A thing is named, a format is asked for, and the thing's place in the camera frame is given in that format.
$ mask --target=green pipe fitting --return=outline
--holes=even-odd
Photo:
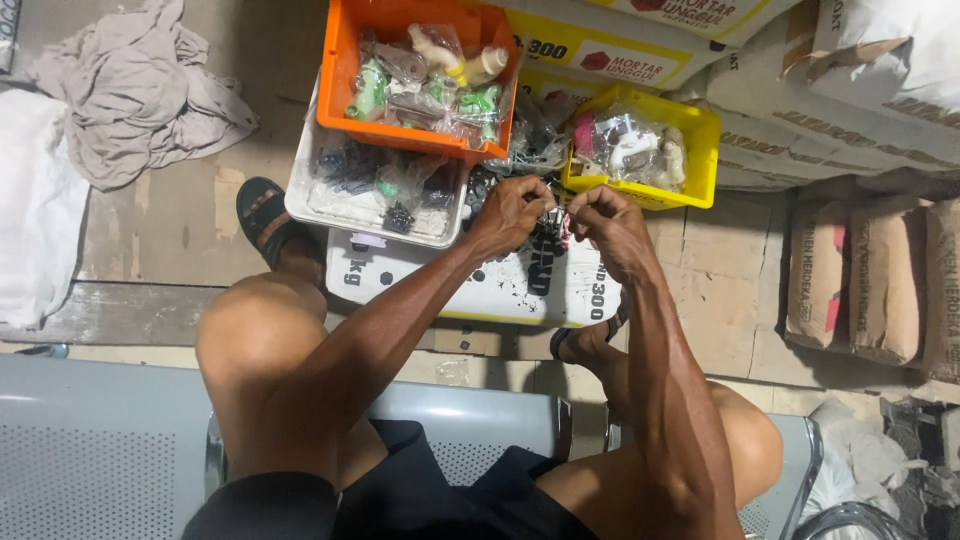
[[[365,120],[375,109],[386,104],[387,75],[380,62],[369,59],[360,67],[361,87],[344,111],[347,118]]]

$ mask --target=man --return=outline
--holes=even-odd
[[[780,434],[706,381],[640,209],[605,186],[567,211],[630,309],[559,332],[551,349],[603,382],[634,443],[563,464],[513,447],[472,487],[455,488],[419,424],[364,417],[457,288],[553,207],[536,177],[504,180],[456,245],[328,334],[316,243],[286,214],[279,187],[248,181],[238,212],[275,271],[231,287],[200,322],[197,358],[230,482],[184,537],[744,538],[737,509],[779,479]],[[623,354],[607,341],[627,323]]]

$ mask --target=tiled floor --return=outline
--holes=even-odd
[[[28,346],[0,343],[0,352],[13,352]],[[70,348],[70,357],[167,367],[197,367],[193,349],[188,347],[74,346]],[[583,367],[552,360],[504,361],[499,358],[414,351],[396,379],[563,397],[573,403],[574,410],[571,456],[596,454],[602,449],[606,428],[603,403],[606,397],[600,381]],[[826,397],[835,396],[851,407],[859,419],[877,429],[883,426],[878,395],[795,388],[728,378],[714,380],[726,384],[765,412],[807,415]]]

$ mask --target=white plastic tray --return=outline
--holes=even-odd
[[[307,199],[316,180],[309,173],[309,163],[323,150],[321,141],[324,140],[323,135],[327,131],[327,128],[317,122],[317,92],[319,88],[320,79],[318,77],[317,83],[313,87],[310,110],[303,121],[303,135],[300,136],[296,161],[293,171],[290,173],[290,184],[287,185],[286,207],[290,215],[303,223],[368,233],[381,238],[435,249],[445,249],[453,245],[460,234],[464,199],[467,197],[467,181],[469,179],[469,171],[459,160],[459,165],[456,167],[457,178],[453,183],[453,193],[456,201],[447,220],[445,231],[440,235],[420,232],[417,230],[416,223],[409,234],[386,231],[383,229],[382,209],[374,209],[373,205],[351,207],[350,211],[344,211],[342,205],[333,205],[329,211],[317,211],[310,208]]]

